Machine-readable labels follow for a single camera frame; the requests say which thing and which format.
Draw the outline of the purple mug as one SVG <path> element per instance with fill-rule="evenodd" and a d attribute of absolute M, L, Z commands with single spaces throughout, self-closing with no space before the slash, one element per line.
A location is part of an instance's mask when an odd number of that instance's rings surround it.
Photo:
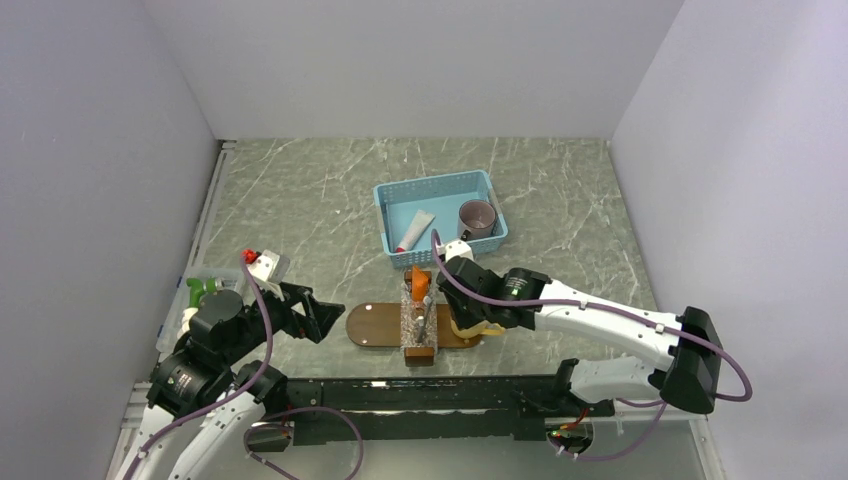
<path fill-rule="evenodd" d="M 458 236 L 463 241 L 488 238 L 492 235 L 498 214 L 492 204 L 469 200 L 458 211 Z"/>

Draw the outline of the orange toothpaste tube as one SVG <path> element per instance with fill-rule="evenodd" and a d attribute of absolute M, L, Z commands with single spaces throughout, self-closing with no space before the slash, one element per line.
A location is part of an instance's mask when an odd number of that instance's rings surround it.
<path fill-rule="evenodd" d="M 414 302 L 423 302 L 429 295 L 431 272 L 413 265 L 405 271 L 404 281 L 408 287 L 409 296 Z"/>

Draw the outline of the clear acrylic toothbrush holder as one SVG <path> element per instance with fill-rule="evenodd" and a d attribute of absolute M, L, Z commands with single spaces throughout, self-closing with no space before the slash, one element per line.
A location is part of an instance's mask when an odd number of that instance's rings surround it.
<path fill-rule="evenodd" d="M 438 352 L 436 301 L 430 271 L 404 272 L 400 303 L 400 345 L 408 368 L 432 367 Z"/>

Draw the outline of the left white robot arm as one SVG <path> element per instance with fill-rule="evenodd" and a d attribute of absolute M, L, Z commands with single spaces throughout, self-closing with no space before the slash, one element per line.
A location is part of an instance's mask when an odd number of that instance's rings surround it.
<path fill-rule="evenodd" d="M 342 304 L 314 299 L 308 287 L 281 283 L 256 289 L 246 304 L 231 289 L 197 297 L 186 331 L 149 377 L 146 405 L 120 479 L 199 479 L 213 458 L 254 422 L 279 417 L 290 404 L 288 379 L 257 360 L 235 363 L 278 332 L 321 342 Z"/>

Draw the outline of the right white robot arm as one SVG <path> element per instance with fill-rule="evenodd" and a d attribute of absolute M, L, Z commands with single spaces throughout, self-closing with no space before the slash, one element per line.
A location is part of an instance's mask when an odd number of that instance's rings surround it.
<path fill-rule="evenodd" d="M 606 400 L 662 400 L 689 413 L 710 414 L 719 398 L 723 349 L 709 314 L 639 310 L 579 292 L 548 275 L 513 268 L 504 275 L 455 257 L 436 283 L 461 330 L 489 323 L 574 334 L 612 346 L 624 358 L 567 360 L 551 388 L 557 411 L 574 415 Z"/>

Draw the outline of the yellow mug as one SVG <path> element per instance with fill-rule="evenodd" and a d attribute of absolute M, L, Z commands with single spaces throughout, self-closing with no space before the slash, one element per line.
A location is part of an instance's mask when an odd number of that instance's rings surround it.
<path fill-rule="evenodd" d="M 450 326 L 454 335 L 465 340 L 479 336 L 500 336 L 506 332 L 504 327 L 488 321 L 480 322 L 471 327 L 460 327 L 457 321 L 452 319 Z"/>

